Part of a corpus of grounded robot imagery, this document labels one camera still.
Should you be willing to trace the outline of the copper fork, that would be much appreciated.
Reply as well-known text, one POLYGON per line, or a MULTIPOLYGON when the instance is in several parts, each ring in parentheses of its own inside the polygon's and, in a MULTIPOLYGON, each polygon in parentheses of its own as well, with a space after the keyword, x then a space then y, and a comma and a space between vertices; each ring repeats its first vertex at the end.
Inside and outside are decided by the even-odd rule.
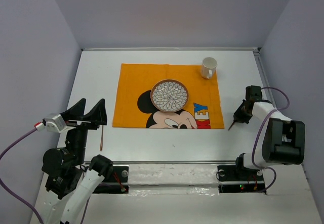
POLYGON ((104 140, 104 125, 101 128, 100 151, 103 151, 103 140, 104 140))

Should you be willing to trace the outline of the orange cartoon cloth placemat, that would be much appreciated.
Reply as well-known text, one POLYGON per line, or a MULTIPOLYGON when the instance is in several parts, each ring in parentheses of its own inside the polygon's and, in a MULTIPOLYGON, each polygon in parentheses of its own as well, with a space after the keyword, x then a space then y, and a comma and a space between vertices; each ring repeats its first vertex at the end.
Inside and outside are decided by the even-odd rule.
POLYGON ((202 78, 198 65, 122 64, 113 127, 223 129, 217 75, 202 78), (188 102, 180 111, 165 113, 154 107, 150 93, 167 79, 183 83, 188 102))

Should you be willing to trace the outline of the white ceramic mug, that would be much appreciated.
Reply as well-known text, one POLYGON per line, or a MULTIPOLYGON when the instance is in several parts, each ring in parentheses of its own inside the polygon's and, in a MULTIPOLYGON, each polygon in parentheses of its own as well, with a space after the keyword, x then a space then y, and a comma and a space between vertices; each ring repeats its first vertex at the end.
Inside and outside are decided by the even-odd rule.
POLYGON ((217 61, 212 57, 206 57, 202 60, 200 74, 205 79, 211 79, 216 72, 217 61))

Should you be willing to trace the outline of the patterned ceramic plate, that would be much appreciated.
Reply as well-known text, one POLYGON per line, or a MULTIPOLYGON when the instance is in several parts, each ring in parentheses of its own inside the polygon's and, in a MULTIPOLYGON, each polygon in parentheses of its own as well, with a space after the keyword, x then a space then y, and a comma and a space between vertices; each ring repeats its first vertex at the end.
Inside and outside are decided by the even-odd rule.
POLYGON ((186 106, 189 92, 183 83, 174 79, 165 79, 153 86, 150 99, 158 110, 174 113, 186 106))

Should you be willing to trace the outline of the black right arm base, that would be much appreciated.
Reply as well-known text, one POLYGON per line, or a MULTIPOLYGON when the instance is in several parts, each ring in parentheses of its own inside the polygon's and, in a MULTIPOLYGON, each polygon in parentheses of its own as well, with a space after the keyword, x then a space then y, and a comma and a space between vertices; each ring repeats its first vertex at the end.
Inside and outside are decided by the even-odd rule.
POLYGON ((263 173, 255 169, 237 169, 235 165, 218 165, 216 179, 220 194, 265 193, 263 173))

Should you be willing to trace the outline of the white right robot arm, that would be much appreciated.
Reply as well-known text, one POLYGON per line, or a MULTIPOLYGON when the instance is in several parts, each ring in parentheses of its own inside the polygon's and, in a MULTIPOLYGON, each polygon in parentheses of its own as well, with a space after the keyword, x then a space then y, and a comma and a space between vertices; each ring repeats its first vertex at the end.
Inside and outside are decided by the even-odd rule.
POLYGON ((240 154, 233 167, 237 179, 244 180, 252 170, 274 165, 300 165, 305 155, 306 126, 283 115, 263 98, 262 87, 247 86, 245 99, 233 114, 233 124, 248 124, 252 117, 261 121, 251 153, 240 154))

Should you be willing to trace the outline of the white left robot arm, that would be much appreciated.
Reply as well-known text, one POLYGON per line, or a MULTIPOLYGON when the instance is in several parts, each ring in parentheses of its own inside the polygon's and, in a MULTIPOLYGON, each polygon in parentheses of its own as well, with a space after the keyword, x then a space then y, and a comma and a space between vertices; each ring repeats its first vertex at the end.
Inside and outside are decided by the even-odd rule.
POLYGON ((59 114, 50 114, 35 125, 38 131, 66 133, 65 147, 48 149, 43 155, 42 171, 48 175, 46 195, 40 213, 42 223, 74 223, 100 183, 111 178, 113 162, 102 155, 91 160, 83 171, 89 130, 107 124, 105 100, 85 113, 86 99, 59 114))

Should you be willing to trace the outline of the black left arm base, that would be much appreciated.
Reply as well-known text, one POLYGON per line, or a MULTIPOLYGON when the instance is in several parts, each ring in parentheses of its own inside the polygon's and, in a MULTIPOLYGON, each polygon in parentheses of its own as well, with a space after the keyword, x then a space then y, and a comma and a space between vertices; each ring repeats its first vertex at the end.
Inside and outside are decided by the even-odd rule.
POLYGON ((129 167, 127 165, 114 165, 113 172, 105 178, 94 190, 94 194, 127 194, 129 167))

